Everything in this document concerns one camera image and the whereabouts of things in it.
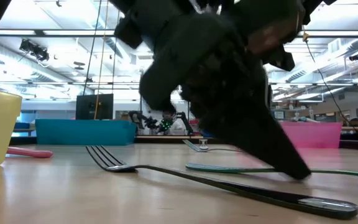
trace ceiling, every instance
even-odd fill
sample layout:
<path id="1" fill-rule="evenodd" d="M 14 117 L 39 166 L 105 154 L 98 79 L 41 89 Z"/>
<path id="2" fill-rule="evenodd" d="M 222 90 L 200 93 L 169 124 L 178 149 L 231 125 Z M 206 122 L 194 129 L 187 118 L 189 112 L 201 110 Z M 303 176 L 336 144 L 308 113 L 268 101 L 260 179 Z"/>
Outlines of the ceiling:
<path id="1" fill-rule="evenodd" d="M 56 0 L 12 0 L 0 21 L 0 30 L 39 29 L 45 33 L 45 30 L 56 29 L 66 33 L 85 30 L 94 34 L 98 20 L 98 29 L 103 34 L 104 29 L 114 30 L 118 19 L 123 17 L 107 0 L 60 0 L 60 5 L 56 4 Z M 327 89 L 322 85 L 309 85 L 322 83 L 318 69 L 332 85 L 358 82 L 358 61 L 349 60 L 349 56 L 358 54 L 358 37 L 335 37 L 340 32 L 346 32 L 344 30 L 353 30 L 346 32 L 346 35 L 352 32 L 358 35 L 358 0 L 338 0 L 332 6 L 320 5 L 311 15 L 311 23 L 305 26 L 305 30 L 325 30 L 324 35 L 330 38 L 315 38 L 318 35 L 316 32 L 308 32 L 311 36 L 308 45 L 316 63 L 311 58 L 308 46 L 298 38 L 285 46 L 286 51 L 293 54 L 296 63 L 293 71 L 284 72 L 271 65 L 265 66 L 269 82 L 282 83 L 273 86 L 275 100 L 304 98 L 306 93 L 326 93 Z M 19 50 L 23 39 L 47 48 L 50 59 L 39 62 L 23 53 Z M 80 66 L 83 69 L 79 70 L 74 62 L 83 63 Z M 152 53 L 146 45 L 142 44 L 134 50 L 112 35 L 105 38 L 81 35 L 0 36 L 0 82 L 6 82 L 0 83 L 0 89 L 28 99 L 70 100 L 84 90 L 92 94 L 100 89 L 101 93 L 114 92 L 117 100 L 138 100 L 140 76 L 151 63 Z M 67 84 L 83 83 L 86 74 L 91 78 L 92 85 L 84 88 L 79 84 Z"/>

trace robotic arm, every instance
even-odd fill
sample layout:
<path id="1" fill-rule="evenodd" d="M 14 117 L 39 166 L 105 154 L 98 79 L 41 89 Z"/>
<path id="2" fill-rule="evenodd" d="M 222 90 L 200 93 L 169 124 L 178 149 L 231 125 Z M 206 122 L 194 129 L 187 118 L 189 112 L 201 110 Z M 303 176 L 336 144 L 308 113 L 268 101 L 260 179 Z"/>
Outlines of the robotic arm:
<path id="1" fill-rule="evenodd" d="M 158 128 L 158 126 L 156 125 L 157 120 L 153 119 L 153 117 L 151 117 L 151 116 L 146 117 L 138 111 L 130 111 L 130 112 L 128 112 L 128 114 L 129 114 L 129 117 L 131 118 L 132 122 L 135 123 L 139 129 L 144 129 L 142 121 L 144 121 L 145 126 L 148 127 L 149 129 L 157 129 Z"/>
<path id="2" fill-rule="evenodd" d="M 293 69 L 283 45 L 323 0 L 197 0 L 215 11 L 221 6 L 220 14 L 198 13 L 184 0 L 109 1 L 125 14 L 116 36 L 154 52 L 139 90 L 153 110 L 172 110 L 170 94 L 180 85 L 201 129 L 294 179 L 311 174 L 270 114 L 262 65 Z"/>
<path id="3" fill-rule="evenodd" d="M 189 136 L 194 135 L 193 128 L 190 126 L 189 121 L 187 120 L 185 112 L 179 112 L 179 113 L 175 114 L 173 122 L 175 122 L 176 119 L 181 119 L 183 121 L 183 124 L 185 125 L 185 128 L 187 130 L 187 135 L 189 135 Z M 172 123 L 170 123 L 170 124 L 160 124 L 159 132 L 163 132 L 163 131 L 168 130 L 171 127 L 171 125 L 172 125 Z"/>

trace cable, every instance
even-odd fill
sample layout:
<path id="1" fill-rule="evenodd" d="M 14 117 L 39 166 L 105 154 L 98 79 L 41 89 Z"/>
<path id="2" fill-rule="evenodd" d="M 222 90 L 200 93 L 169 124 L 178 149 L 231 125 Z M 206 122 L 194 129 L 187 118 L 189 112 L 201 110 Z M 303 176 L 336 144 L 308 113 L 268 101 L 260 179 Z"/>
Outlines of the cable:
<path id="1" fill-rule="evenodd" d="M 119 11 L 117 13 L 117 21 L 119 21 Z M 112 61 L 112 82 L 111 82 L 111 93 L 114 90 L 114 76 L 116 74 L 116 56 L 117 56 L 117 36 L 115 36 L 114 41 L 114 57 Z"/>
<path id="2" fill-rule="evenodd" d="M 109 1 L 106 1 L 106 2 L 107 2 L 107 8 L 106 8 L 106 18 L 105 18 L 105 22 L 104 22 L 105 24 L 107 24 L 107 18 L 109 17 Z M 101 81 L 101 78 L 102 78 L 102 67 L 103 67 L 103 58 L 104 58 L 104 45 L 106 43 L 106 29 L 107 29 L 107 26 L 104 26 L 102 57 L 100 59 L 100 69 L 99 69 L 98 94 L 96 95 L 96 107 L 95 107 L 95 110 L 94 110 L 93 119 L 96 119 L 96 117 L 98 115 L 100 81 Z"/>
<path id="3" fill-rule="evenodd" d="M 313 54 L 311 53 L 311 50 L 310 50 L 310 47 L 309 47 L 308 37 L 309 37 L 309 34 L 307 34 L 306 31 L 303 31 L 303 42 L 305 42 L 305 43 L 306 43 L 306 46 L 308 47 L 308 51 L 309 51 L 309 54 L 310 54 L 310 56 L 311 56 L 311 59 L 313 60 L 314 63 L 316 63 L 316 60 L 314 59 L 314 56 L 313 56 Z M 328 87 L 328 85 L 327 85 L 327 83 L 326 83 L 326 81 L 325 81 L 325 79 L 324 79 L 323 73 L 320 71 L 319 68 L 317 68 L 317 71 L 320 73 L 321 79 L 322 79 L 324 85 L 326 86 L 326 88 L 328 89 L 329 94 L 330 94 L 331 97 L 333 98 L 333 101 L 334 101 L 336 107 L 337 107 L 338 110 L 339 110 L 339 114 L 340 114 L 341 117 L 345 120 L 345 122 L 346 122 L 350 127 L 352 127 L 353 130 L 354 130 L 356 133 L 358 133 L 358 130 L 357 130 L 357 129 L 346 119 L 346 117 L 343 115 L 341 108 L 339 107 L 338 103 L 337 103 L 336 100 L 335 100 L 334 94 L 331 92 L 331 90 L 329 89 L 329 87 Z"/>
<path id="4" fill-rule="evenodd" d="M 94 48 L 94 40 L 96 39 L 96 33 L 98 31 L 98 24 L 99 24 L 99 18 L 100 18 L 100 10 L 102 8 L 102 0 L 99 0 L 99 11 L 98 11 L 98 18 L 96 19 L 96 25 L 94 28 L 94 34 L 93 34 L 93 40 L 92 40 L 92 47 L 91 47 L 91 52 L 89 53 L 89 63 L 88 63 L 88 69 L 86 71 L 86 78 L 85 78 L 85 85 L 84 85 L 84 92 L 82 93 L 82 95 L 85 95 L 85 90 L 86 90 L 86 84 L 88 82 L 88 78 L 90 75 L 90 67 L 91 67 L 91 61 L 92 61 L 92 53 L 93 53 L 93 48 Z"/>
<path id="5" fill-rule="evenodd" d="M 47 68 L 47 67 L 49 67 L 50 65 L 42 65 L 42 63 L 41 62 L 39 62 L 39 61 L 37 61 L 38 62 L 38 64 L 39 65 L 41 65 L 41 67 L 43 67 L 43 68 Z"/>
<path id="6" fill-rule="evenodd" d="M 218 172 L 225 174 L 250 174 L 250 173 L 277 173 L 273 168 L 237 168 L 237 167 L 219 167 L 208 166 L 202 164 L 186 164 L 187 169 L 203 171 L 203 172 Z M 342 174 L 352 175 L 358 177 L 358 172 L 350 170 L 329 170 L 329 169 L 311 169 L 314 174 Z"/>
<path id="7" fill-rule="evenodd" d="M 17 62 L 20 62 L 27 54 L 29 54 L 30 52 L 26 52 Z"/>

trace wooden table surface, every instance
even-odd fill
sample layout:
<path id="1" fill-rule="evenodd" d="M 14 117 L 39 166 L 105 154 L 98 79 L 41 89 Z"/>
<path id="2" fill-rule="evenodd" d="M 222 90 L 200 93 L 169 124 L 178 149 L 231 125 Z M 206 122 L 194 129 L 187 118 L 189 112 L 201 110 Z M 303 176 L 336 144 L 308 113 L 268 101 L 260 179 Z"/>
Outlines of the wooden table surface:
<path id="1" fill-rule="evenodd" d="M 137 174 L 102 171 L 80 146 L 26 146 L 51 150 L 51 159 L 9 156 L 0 167 L 0 224 L 57 223 L 358 223 L 332 220 L 239 197 L 224 190 L 141 169 Z M 238 152 L 197 153 L 186 145 L 138 144 L 110 147 L 129 164 L 185 170 L 188 162 L 260 167 Z M 358 170 L 358 151 L 303 150 L 312 168 Z M 197 174 L 358 204 L 358 177 L 314 174 L 304 184 L 278 174 Z"/>

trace fork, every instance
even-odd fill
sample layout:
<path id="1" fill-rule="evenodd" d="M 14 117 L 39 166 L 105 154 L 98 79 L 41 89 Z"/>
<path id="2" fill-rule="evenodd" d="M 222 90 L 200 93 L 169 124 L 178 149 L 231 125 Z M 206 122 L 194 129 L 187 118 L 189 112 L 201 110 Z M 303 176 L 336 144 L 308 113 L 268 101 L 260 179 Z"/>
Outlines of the fork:
<path id="1" fill-rule="evenodd" d="M 104 146 L 86 146 L 86 150 L 95 163 L 108 172 L 135 172 L 140 168 L 150 169 L 234 192 L 260 202 L 323 217 L 348 220 L 358 214 L 358 206 L 351 202 L 261 189 L 154 165 L 128 165 L 111 154 Z"/>
<path id="2" fill-rule="evenodd" d="M 240 150 L 235 149 L 200 149 L 199 147 L 195 146 L 193 143 L 191 143 L 189 140 L 184 139 L 183 143 L 185 143 L 190 149 L 196 151 L 196 152 L 209 152 L 209 151 L 231 151 L 231 152 L 241 152 Z"/>

